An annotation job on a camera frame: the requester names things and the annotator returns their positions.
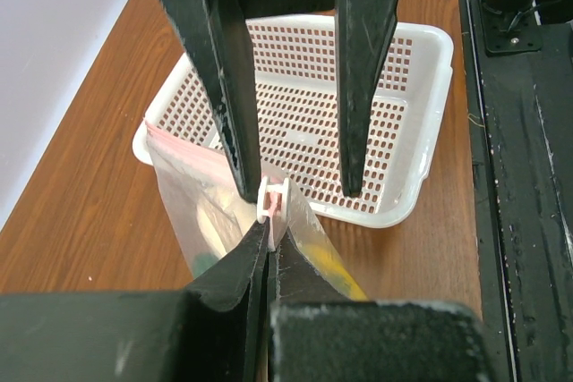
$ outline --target ziplock bag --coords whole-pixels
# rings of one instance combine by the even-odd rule
[[[256,205],[239,196],[223,153],[181,140],[149,123],[147,145],[161,199],[185,261],[192,275],[200,276],[257,222]],[[270,183],[285,183],[290,191],[287,208],[282,207],[280,195],[267,194],[269,247],[274,249],[290,228],[298,250],[332,286],[351,299],[365,299],[296,184],[285,182],[287,175],[269,163],[263,162],[261,168],[263,178],[268,177]],[[286,219],[281,218],[283,211],[287,212]]]

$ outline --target wooden table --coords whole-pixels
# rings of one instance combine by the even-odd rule
[[[371,297],[461,301],[480,313],[458,0],[400,0],[400,21],[454,39],[454,77],[414,213],[371,230],[322,219]],[[191,280],[132,137],[182,48],[158,0],[129,0],[0,233],[0,292],[178,288]]]

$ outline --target white plastic basket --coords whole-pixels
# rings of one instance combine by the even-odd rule
[[[363,192],[342,195],[334,20],[295,15],[248,21],[257,83],[261,156],[295,180],[317,213],[373,228],[395,225],[416,203],[432,162],[451,79],[451,38],[399,23],[372,102]],[[186,55],[145,118],[175,136],[220,149],[209,102]],[[151,164],[142,123],[133,152]]]

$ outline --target black cable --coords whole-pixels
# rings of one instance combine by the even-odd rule
[[[519,24],[519,22],[521,21],[521,19],[523,17],[525,17],[526,15],[529,15],[530,13],[536,13],[537,11],[539,11],[540,9],[543,9],[546,6],[549,6],[551,4],[557,4],[559,2],[561,2],[563,0],[550,0],[548,2],[543,2],[541,4],[537,4],[536,6],[532,6],[531,8],[525,10],[525,11],[520,11],[519,13],[516,14],[515,17],[513,17],[513,20],[511,21],[511,23],[509,24],[508,29],[505,31],[506,33],[510,33],[513,29],[516,28],[516,26]]]

